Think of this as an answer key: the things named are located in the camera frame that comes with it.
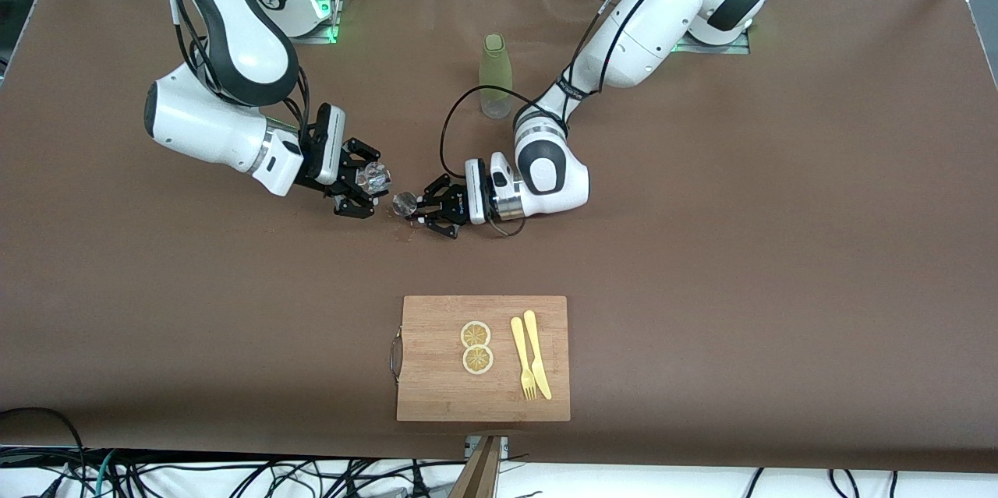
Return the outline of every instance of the brown tabletop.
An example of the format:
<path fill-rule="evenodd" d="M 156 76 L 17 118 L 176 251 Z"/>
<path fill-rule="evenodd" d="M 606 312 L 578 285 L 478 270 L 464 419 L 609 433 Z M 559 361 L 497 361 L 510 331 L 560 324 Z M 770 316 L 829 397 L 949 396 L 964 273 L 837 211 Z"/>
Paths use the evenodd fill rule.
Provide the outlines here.
<path fill-rule="evenodd" d="M 299 53 L 313 106 L 421 189 L 482 37 L 538 94 L 599 4 L 349 0 Z M 0 406 L 90 446 L 451 457 L 496 429 L 537 461 L 998 470 L 998 94 L 966 3 L 756 25 L 751 55 L 676 54 L 576 112 L 587 206 L 453 242 L 163 149 L 167 0 L 39 0 L 0 89 Z M 512 149 L 474 99 L 448 140 Z M 404 295 L 567 295 L 571 422 L 396 422 Z"/>

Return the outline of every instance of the green bottle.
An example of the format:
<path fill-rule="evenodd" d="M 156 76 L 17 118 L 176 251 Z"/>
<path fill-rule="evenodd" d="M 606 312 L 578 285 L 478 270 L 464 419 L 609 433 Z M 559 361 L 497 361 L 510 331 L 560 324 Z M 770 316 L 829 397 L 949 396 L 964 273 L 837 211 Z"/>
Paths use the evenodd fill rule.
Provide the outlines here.
<path fill-rule="evenodd" d="M 506 41 L 502 35 L 485 36 L 482 48 L 482 62 L 478 67 L 478 84 L 495 85 L 513 90 L 513 65 L 506 53 Z M 506 118 L 513 110 L 513 96 L 502 90 L 479 90 L 482 112 L 489 118 Z"/>

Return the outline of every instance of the wooden cutting board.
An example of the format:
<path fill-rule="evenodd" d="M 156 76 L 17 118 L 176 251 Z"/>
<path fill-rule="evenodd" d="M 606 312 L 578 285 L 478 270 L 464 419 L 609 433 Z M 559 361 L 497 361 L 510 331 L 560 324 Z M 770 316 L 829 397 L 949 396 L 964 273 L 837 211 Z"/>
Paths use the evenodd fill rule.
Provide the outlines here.
<path fill-rule="evenodd" d="M 537 391 L 528 401 L 520 387 L 520 358 L 510 320 L 531 309 L 537 316 L 541 356 L 551 400 Z M 478 320 L 492 332 L 492 367 L 464 370 L 461 328 Z M 527 341 L 528 360 L 534 356 Z M 405 297 L 398 420 L 437 422 L 551 422 L 571 419 L 568 303 L 563 296 L 442 295 Z"/>

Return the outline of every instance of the utensil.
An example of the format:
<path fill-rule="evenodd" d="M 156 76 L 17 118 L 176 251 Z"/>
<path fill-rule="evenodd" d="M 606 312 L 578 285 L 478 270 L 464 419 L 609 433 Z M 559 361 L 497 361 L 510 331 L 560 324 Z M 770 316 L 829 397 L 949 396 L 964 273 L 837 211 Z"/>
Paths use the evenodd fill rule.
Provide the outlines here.
<path fill-rule="evenodd" d="M 513 327 L 513 341 L 516 342 L 516 353 L 520 355 L 520 366 L 523 368 L 523 371 L 520 372 L 523 396 L 527 400 L 533 400 L 537 398 L 537 384 L 534 382 L 534 374 L 530 372 L 530 364 L 527 362 L 527 342 L 523 338 L 523 320 L 520 320 L 520 317 L 513 317 L 509 324 L 510 327 Z"/>
<path fill-rule="evenodd" d="M 537 388 L 541 390 L 544 398 L 551 400 L 551 387 L 548 387 L 548 375 L 544 372 L 544 362 L 541 361 L 541 339 L 537 337 L 537 317 L 534 316 L 534 311 L 525 311 L 523 313 L 523 321 L 527 323 L 527 334 L 530 335 L 530 345 L 534 349 L 534 363 L 531 365 L 531 371 L 534 373 L 534 381 L 537 383 Z"/>

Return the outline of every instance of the cutting board handle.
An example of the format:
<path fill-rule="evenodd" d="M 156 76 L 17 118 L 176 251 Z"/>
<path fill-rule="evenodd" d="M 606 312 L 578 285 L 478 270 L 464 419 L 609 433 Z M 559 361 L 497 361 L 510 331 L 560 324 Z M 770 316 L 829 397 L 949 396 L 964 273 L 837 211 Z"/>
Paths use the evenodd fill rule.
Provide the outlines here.
<path fill-rule="evenodd" d="M 398 384 L 398 377 L 402 375 L 402 327 L 398 328 L 395 338 L 391 339 L 391 351 L 388 352 L 388 368 L 391 369 L 391 376 Z"/>

